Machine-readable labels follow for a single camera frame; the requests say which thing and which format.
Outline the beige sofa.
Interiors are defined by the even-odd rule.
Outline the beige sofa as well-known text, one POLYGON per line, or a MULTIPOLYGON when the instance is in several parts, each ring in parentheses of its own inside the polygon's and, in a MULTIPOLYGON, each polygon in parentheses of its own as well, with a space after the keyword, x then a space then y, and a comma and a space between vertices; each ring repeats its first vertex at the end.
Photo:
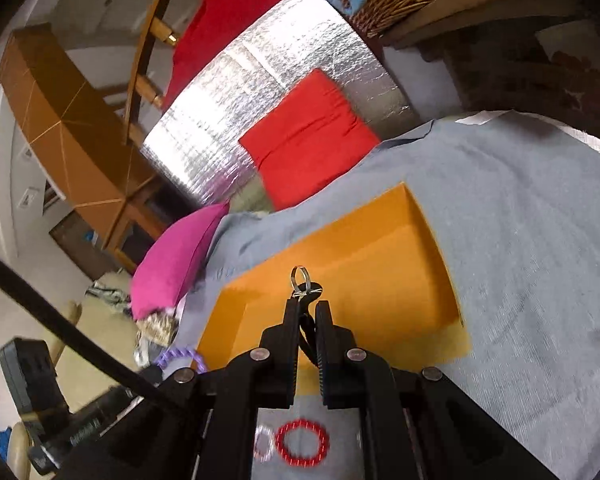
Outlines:
MULTIPOLYGON (((79 301, 69 301, 60 308, 65 318, 90 338, 110 356, 136 370, 133 358, 137 327, 127 316, 117 312, 101 300, 86 294, 79 301)), ((57 380, 70 411, 83 408, 96 396, 114 385, 114 381, 68 347, 62 348, 59 339, 51 334, 44 336, 50 355, 55 360, 57 380)), ((41 476, 30 464, 27 450, 31 439, 23 422, 16 422, 10 435, 6 463, 18 479, 38 479, 41 476)))

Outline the grey bed blanket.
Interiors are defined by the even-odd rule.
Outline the grey bed blanket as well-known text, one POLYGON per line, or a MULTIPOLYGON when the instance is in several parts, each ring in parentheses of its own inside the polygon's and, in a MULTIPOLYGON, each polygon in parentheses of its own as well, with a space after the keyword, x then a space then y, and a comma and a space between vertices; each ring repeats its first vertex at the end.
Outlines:
POLYGON ((404 184, 471 348, 439 364, 562 479, 600 471, 600 139, 541 116, 444 118, 378 144, 297 206, 227 214, 186 296, 198 344, 221 289, 404 184))

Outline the wooden cabinet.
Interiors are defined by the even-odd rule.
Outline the wooden cabinet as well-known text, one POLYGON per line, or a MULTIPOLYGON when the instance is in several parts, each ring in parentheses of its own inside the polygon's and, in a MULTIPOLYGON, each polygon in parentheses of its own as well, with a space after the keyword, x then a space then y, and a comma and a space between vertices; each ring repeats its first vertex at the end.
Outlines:
POLYGON ((50 25, 14 30, 0 85, 27 144, 59 191, 128 272, 132 226, 158 237, 166 228, 144 201, 160 184, 124 122, 68 57, 50 25))

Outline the wooden shelf table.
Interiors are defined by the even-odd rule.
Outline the wooden shelf table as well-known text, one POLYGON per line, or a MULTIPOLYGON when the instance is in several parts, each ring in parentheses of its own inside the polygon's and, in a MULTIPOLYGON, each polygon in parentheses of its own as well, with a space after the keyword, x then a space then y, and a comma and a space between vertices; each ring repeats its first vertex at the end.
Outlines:
POLYGON ((465 110, 516 110, 600 139, 600 0, 436 0, 382 43, 445 62, 465 110))

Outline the wooden chair frame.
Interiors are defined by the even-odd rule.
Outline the wooden chair frame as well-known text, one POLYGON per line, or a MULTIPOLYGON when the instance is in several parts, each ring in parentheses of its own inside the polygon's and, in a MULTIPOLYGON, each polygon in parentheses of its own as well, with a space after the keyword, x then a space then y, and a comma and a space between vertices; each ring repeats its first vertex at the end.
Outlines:
POLYGON ((148 103, 162 111, 163 92, 148 75, 148 67, 156 44, 174 48, 181 35, 163 18, 171 0, 152 0, 146 12, 145 21, 131 68, 123 113, 123 133, 126 144, 140 146, 147 133, 140 125, 140 106, 148 103))

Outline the large red cushion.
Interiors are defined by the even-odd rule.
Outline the large red cushion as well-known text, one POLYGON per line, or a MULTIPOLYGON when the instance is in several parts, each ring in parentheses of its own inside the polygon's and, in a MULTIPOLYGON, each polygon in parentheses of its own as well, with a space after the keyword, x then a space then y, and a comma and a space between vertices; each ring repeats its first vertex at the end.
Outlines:
POLYGON ((201 0, 174 49, 172 76, 162 108, 167 110, 201 70, 279 1, 201 0))

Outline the gold patterned pouch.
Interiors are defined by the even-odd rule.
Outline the gold patterned pouch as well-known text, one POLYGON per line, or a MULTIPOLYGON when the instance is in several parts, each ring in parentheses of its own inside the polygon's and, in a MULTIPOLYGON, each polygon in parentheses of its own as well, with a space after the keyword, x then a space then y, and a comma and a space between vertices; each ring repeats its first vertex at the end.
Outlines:
POLYGON ((169 347, 178 333, 178 318, 166 311, 156 311, 137 320, 136 326, 149 342, 169 347))

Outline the magenta pillow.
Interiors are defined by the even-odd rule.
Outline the magenta pillow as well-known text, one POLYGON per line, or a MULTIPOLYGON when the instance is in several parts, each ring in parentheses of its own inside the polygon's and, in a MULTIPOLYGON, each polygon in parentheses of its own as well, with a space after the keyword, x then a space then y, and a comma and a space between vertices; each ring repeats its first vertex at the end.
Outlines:
POLYGON ((178 305, 204 266, 214 233, 229 211, 229 203, 201 208, 159 236, 132 277, 135 321, 178 305))

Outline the silver foil insulation panel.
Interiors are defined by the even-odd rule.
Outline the silver foil insulation panel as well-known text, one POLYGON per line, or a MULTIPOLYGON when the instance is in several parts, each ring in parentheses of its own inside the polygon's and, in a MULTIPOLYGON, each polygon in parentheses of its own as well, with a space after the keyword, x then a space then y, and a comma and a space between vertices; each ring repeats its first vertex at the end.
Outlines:
POLYGON ((239 138, 314 68, 382 140, 418 116, 363 38, 324 0, 280 0, 178 95, 140 152, 190 202, 224 202, 256 168, 239 138))

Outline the orange cardboard box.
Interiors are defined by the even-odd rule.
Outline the orange cardboard box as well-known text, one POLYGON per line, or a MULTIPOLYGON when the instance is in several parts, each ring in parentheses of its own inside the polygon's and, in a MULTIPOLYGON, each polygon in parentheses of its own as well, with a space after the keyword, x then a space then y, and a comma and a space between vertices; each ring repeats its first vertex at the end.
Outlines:
POLYGON ((224 285, 198 344, 208 367, 254 348, 282 320, 295 266, 322 285, 335 324, 400 370, 418 372, 470 351, 438 245, 399 184, 224 285))

